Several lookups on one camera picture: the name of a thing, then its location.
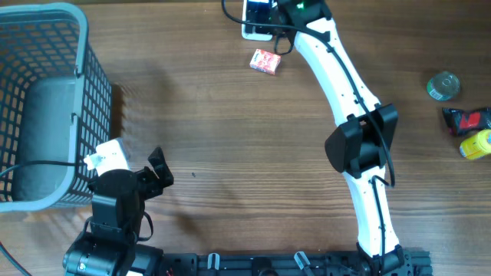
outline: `mesh grid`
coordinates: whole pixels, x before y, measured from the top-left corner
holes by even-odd
[[[109,140],[110,105],[112,91],[97,57],[88,46],[85,60],[84,98],[79,126],[78,159],[95,152],[95,147]],[[91,200],[88,181],[96,174],[86,166],[79,166],[75,173],[73,189],[55,207],[86,205]]]
[[[16,160],[21,136],[22,111],[29,88],[50,77],[74,75],[79,26],[72,19],[21,21],[0,24],[0,158],[1,169]],[[83,91],[77,130],[77,163],[95,146],[108,141],[110,131],[111,88],[87,41]],[[71,188],[54,207],[86,205],[91,200],[87,181],[95,175],[85,166],[76,168]],[[12,201],[15,172],[0,179],[0,202]]]

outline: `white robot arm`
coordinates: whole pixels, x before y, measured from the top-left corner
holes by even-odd
[[[357,71],[354,69],[348,55],[343,49],[341,40],[336,31],[334,19],[321,18],[307,24],[307,28],[313,29],[320,33],[329,32],[331,36],[330,45],[336,50],[339,57],[349,70],[353,81],[356,83],[358,91],[369,111],[375,110],[376,105],[380,104],[379,100],[367,89]],[[295,48],[305,58],[314,71],[325,96],[331,105],[332,113],[336,126],[340,126],[348,121],[349,116],[361,117],[365,111],[360,104],[357,104],[357,98],[353,94],[346,73],[342,70],[339,62],[333,54],[318,39],[309,34],[297,32],[295,36]],[[374,257],[382,255],[381,250],[381,220],[377,212],[374,190],[370,184],[374,175],[384,178],[385,168],[375,166],[362,172],[360,178],[354,178],[350,173],[343,172],[343,176],[348,182],[348,187],[353,199],[354,210],[358,220],[358,242],[360,247],[368,256]],[[399,240],[394,233],[390,214],[385,196],[385,185],[381,182],[377,184],[378,197],[381,204],[381,211],[385,224],[385,251],[393,251]]]

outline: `red and white box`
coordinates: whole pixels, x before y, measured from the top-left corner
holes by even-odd
[[[252,69],[274,75],[281,60],[282,57],[277,54],[257,49],[250,65]]]

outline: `red and black package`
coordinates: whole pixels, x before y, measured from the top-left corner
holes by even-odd
[[[453,135],[462,136],[471,130],[491,129],[491,107],[473,111],[442,108],[442,112],[450,133]]]

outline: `wooden table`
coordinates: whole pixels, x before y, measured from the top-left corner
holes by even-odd
[[[435,275],[489,275],[491,159],[462,159],[441,107],[491,104],[489,1],[330,1],[351,60],[399,123],[388,191],[405,247],[431,251]],[[134,169],[160,145],[174,186],[147,203],[165,252],[355,250],[348,187],[326,158],[333,116],[309,66],[285,56],[277,76],[249,68],[256,48],[218,2],[82,6],[114,89],[114,135]],[[240,14],[242,4],[229,3]],[[462,81],[439,103],[426,82]],[[1,214],[0,240],[35,275],[60,275],[91,210]],[[18,274],[0,258],[0,274]]]

